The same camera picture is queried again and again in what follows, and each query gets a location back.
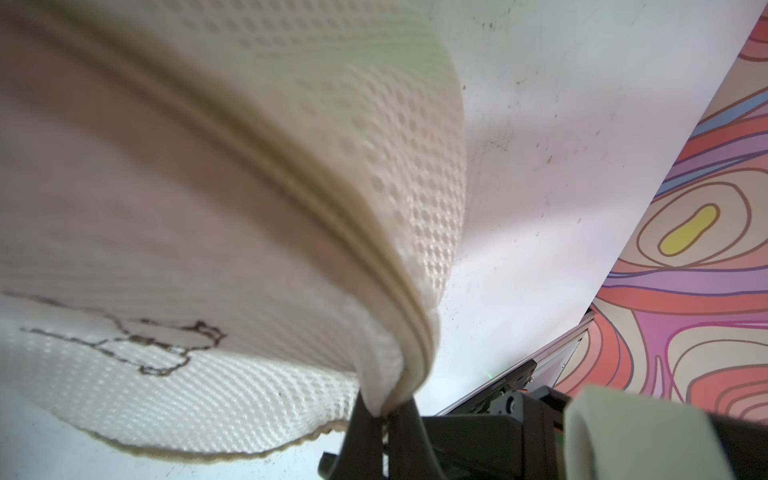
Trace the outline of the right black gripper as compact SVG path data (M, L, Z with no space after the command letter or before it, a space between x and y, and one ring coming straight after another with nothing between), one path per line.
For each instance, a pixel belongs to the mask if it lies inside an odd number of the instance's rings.
M426 417L423 423L449 478L568 479L564 412L573 399L549 388L515 392L510 414ZM735 473L733 479L766 478L766 426L706 414Z

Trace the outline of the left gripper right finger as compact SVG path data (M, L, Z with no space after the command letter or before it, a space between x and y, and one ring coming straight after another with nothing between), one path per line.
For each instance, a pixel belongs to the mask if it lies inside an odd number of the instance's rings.
M446 479L414 399L410 399L388 415L386 428L390 479Z

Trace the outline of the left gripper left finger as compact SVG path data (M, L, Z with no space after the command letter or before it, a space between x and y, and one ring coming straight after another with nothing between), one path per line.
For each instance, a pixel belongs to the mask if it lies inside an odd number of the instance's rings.
M338 454L324 452L318 464L321 479L383 479L383 422L367 409L361 394L355 401Z

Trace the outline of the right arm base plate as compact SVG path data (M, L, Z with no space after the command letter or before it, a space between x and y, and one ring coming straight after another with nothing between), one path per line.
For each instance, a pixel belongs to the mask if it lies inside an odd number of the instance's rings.
M533 359L523 361L488 380L440 412L441 415L487 413L490 405L505 394L523 389L538 366Z

